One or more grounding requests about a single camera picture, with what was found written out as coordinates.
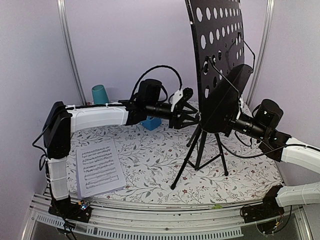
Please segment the blue metronome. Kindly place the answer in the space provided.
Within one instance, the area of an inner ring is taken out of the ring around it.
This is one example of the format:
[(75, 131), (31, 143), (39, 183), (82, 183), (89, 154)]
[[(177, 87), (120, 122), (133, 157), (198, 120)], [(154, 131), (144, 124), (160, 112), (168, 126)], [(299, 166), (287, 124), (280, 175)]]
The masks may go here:
[(149, 131), (153, 131), (156, 128), (158, 128), (162, 123), (162, 120), (157, 117), (148, 116), (146, 120), (143, 120), (140, 122), (140, 125), (142, 125), (144, 128), (146, 128)]

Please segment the green tape piece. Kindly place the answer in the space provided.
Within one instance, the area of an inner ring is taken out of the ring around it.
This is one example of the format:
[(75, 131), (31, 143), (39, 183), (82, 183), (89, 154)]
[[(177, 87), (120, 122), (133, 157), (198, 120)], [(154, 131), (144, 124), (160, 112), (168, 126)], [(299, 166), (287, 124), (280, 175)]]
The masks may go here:
[(223, 207), (220, 204), (215, 204), (211, 207), (213, 210), (222, 209)]

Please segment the teal ceramic vase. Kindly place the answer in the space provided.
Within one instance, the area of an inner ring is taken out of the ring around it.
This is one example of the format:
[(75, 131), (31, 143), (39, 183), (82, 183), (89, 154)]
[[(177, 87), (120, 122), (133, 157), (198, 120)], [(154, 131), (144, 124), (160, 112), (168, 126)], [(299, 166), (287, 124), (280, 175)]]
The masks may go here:
[(93, 103), (98, 104), (108, 104), (110, 102), (105, 86), (103, 84), (98, 84), (91, 89)]

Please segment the aluminium frame post right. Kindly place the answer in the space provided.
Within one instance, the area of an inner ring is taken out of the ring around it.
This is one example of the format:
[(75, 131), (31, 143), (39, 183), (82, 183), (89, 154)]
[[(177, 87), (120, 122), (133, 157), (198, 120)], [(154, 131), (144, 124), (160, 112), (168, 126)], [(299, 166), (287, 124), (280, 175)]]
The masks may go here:
[(268, 40), (270, 36), (272, 20), (273, 20), (273, 13), (275, 7), (275, 0), (268, 0), (266, 5), (265, 17), (264, 17), (264, 25), (262, 31), (262, 39), (260, 42), (258, 58), (255, 65), (255, 72), (252, 76), (252, 81), (249, 87), (249, 92), (246, 100), (246, 104), (251, 107), (254, 99), (254, 95), (258, 86), (260, 73), (263, 66), (263, 61), (265, 57), (265, 53), (267, 50)]

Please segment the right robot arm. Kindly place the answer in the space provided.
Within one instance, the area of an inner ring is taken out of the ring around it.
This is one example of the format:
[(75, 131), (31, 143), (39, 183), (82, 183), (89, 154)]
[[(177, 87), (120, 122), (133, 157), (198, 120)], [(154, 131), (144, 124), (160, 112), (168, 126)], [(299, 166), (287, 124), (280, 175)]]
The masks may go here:
[[(271, 99), (264, 99), (256, 107), (254, 116), (242, 113), (239, 100), (223, 100), (217, 106), (219, 127), (223, 133), (232, 130), (256, 139), (261, 156), (283, 163), (295, 164), (315, 173), (320, 171), (320, 150), (291, 135), (276, 129), (284, 112)], [(240, 215), (245, 223), (272, 218), (284, 213), (292, 205), (309, 205), (320, 202), (319, 182), (296, 186), (275, 185), (262, 199), (262, 203), (245, 205)]]

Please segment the aluminium front rail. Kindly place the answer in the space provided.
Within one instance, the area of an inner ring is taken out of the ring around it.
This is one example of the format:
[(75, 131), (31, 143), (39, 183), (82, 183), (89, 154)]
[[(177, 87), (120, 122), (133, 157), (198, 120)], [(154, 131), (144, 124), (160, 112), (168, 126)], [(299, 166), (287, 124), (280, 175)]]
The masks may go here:
[(24, 240), (313, 240), (302, 206), (283, 215), (244, 221), (249, 202), (220, 204), (152, 204), (110, 199), (90, 200), (88, 223), (72, 220), (71, 229), (49, 213), (48, 193), (35, 194), (27, 211)]

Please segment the floral table mat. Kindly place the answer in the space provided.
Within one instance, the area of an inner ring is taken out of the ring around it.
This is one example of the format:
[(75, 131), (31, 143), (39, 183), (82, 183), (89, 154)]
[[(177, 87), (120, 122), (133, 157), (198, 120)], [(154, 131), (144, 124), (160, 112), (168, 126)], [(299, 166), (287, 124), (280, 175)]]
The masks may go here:
[(105, 193), (105, 199), (150, 204), (223, 204), (256, 201), (275, 185), (282, 183), (275, 162), (261, 151), (256, 142), (242, 134), (221, 136), (228, 171), (217, 157), (218, 144), (213, 134), (206, 137), (201, 162), (204, 168), (187, 165), (175, 189), (171, 184), (188, 153), (187, 143), (195, 130), (169, 128), (164, 120), (153, 131), (141, 125), (102, 126), (76, 132), (66, 160), (69, 191), (77, 192), (76, 150), (113, 139), (126, 185)]

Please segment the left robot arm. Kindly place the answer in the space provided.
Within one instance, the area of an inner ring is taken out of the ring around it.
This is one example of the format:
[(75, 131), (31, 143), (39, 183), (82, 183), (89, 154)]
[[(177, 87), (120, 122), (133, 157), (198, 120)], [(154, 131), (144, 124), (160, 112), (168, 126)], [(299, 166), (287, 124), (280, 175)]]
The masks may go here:
[(51, 215), (88, 223), (92, 214), (83, 200), (72, 203), (69, 195), (66, 160), (72, 133), (103, 126), (132, 126), (148, 117), (166, 119), (169, 128), (176, 130), (199, 122), (197, 109), (188, 102), (193, 96), (191, 88), (180, 88), (170, 102), (159, 99), (165, 90), (161, 81), (146, 79), (137, 81), (129, 100), (87, 106), (67, 106), (62, 101), (53, 104), (39, 135), (44, 146), (38, 164), (49, 183)]

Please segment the sheet music booklet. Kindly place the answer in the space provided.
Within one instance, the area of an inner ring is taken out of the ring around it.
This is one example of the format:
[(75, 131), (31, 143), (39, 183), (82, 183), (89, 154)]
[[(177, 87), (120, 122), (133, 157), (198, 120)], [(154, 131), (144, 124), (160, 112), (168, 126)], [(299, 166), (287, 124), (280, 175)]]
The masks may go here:
[(76, 183), (81, 199), (123, 189), (126, 179), (113, 139), (76, 150)]

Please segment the black music stand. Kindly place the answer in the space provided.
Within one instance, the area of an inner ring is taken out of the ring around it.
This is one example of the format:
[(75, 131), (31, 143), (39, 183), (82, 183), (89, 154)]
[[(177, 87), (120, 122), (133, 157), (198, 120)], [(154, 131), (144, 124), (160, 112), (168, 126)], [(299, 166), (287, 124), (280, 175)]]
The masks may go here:
[(220, 140), (220, 117), (217, 107), (224, 100), (238, 100), (253, 72), (245, 64), (243, 15), (239, 0), (187, 0), (190, 21), (200, 120), (190, 140), (190, 148), (170, 188), (174, 190), (196, 145), (199, 144), (196, 170), (203, 168), (201, 159), (208, 134), (214, 134), (224, 174), (228, 170)]

